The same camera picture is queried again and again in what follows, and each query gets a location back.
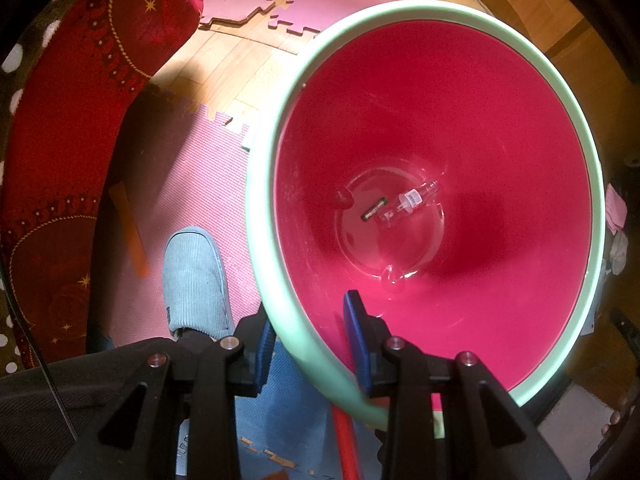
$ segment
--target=green rim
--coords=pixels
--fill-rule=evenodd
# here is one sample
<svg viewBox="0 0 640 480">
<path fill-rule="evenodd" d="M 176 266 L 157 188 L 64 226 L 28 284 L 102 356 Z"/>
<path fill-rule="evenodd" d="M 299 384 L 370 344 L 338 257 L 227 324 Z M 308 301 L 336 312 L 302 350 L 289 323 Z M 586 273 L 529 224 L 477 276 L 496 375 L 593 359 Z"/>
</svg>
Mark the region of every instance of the green rim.
<svg viewBox="0 0 640 480">
<path fill-rule="evenodd" d="M 246 180 L 246 229 L 258 290 L 269 318 L 300 369 L 331 402 L 364 423 L 385 429 L 387 410 L 371 404 L 354 375 L 318 335 L 290 282 L 276 233 L 273 180 L 276 151 L 291 105 L 311 74 L 340 47 L 374 28 L 407 20 L 441 20 L 481 30 L 525 57 L 554 89 L 573 121 L 591 187 L 591 247 L 574 310 L 545 359 L 511 396 L 523 405 L 551 378 L 575 343 L 593 301 L 604 248 L 604 188 L 596 148 L 577 100 L 551 62 L 508 25 L 469 7 L 434 0 L 405 0 L 361 10 L 329 27 L 299 54 L 297 65 L 279 82 L 252 144 Z M 442 428 L 436 428 L 436 434 Z"/>
</svg>

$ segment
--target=blue slipper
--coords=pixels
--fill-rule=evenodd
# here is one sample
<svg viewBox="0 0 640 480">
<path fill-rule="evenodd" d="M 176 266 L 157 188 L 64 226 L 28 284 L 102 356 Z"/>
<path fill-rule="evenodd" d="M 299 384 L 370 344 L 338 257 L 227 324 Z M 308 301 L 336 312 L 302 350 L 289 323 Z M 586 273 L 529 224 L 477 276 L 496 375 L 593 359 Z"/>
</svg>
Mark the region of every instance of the blue slipper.
<svg viewBox="0 0 640 480">
<path fill-rule="evenodd" d="M 162 264 L 162 294 L 173 336 L 185 328 L 214 339 L 233 333 L 222 258 L 203 228 L 185 227 L 169 237 Z"/>
</svg>

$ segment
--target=clear plastic bottle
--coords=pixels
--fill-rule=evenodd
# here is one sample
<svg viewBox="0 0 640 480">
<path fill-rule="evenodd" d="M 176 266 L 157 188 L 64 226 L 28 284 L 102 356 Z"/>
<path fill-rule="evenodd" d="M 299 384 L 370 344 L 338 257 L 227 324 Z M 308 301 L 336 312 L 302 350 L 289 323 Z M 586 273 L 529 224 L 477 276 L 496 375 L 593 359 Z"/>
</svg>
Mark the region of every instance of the clear plastic bottle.
<svg viewBox="0 0 640 480">
<path fill-rule="evenodd" d="M 428 180 L 390 200 L 377 212 L 376 217 L 382 225 L 393 227 L 400 219 L 411 215 L 426 203 L 433 203 L 433 200 L 430 199 L 438 192 L 438 189 L 436 180 Z"/>
</svg>

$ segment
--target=metal bolt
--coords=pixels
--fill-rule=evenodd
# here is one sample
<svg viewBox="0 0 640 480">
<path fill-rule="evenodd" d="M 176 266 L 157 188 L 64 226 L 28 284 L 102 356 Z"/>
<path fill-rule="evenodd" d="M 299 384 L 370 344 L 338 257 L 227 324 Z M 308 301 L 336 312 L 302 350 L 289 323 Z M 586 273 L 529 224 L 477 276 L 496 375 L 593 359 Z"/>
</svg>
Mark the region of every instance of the metal bolt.
<svg viewBox="0 0 640 480">
<path fill-rule="evenodd" d="M 478 364 L 478 357 L 473 352 L 467 350 L 458 354 L 458 361 L 465 366 L 474 366 Z"/>
<path fill-rule="evenodd" d="M 393 335 L 391 336 L 389 339 L 386 340 L 386 347 L 389 348 L 389 350 L 402 350 L 406 343 L 404 342 L 404 339 L 402 339 L 401 337 L 398 337 L 397 335 Z"/>
<path fill-rule="evenodd" d="M 166 363 L 166 354 L 163 354 L 162 352 L 158 352 L 157 354 L 151 354 L 149 357 L 146 358 L 146 364 L 148 364 L 152 368 L 159 368 L 161 366 L 164 366 L 165 363 Z"/>
<path fill-rule="evenodd" d="M 233 350 L 238 348 L 240 340 L 234 335 L 228 335 L 220 340 L 220 346 L 225 350 Z"/>
</svg>

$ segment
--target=barcode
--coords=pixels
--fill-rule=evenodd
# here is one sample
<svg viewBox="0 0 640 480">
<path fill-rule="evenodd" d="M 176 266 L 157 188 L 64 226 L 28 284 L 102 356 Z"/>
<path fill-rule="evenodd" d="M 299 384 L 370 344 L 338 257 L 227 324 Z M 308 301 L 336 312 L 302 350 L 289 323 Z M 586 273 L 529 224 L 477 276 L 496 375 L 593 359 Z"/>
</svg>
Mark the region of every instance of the barcode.
<svg viewBox="0 0 640 480">
<path fill-rule="evenodd" d="M 411 207 L 416 207 L 422 203 L 422 197 L 415 189 L 407 191 L 404 196 L 409 201 L 409 204 L 411 204 Z"/>
</svg>

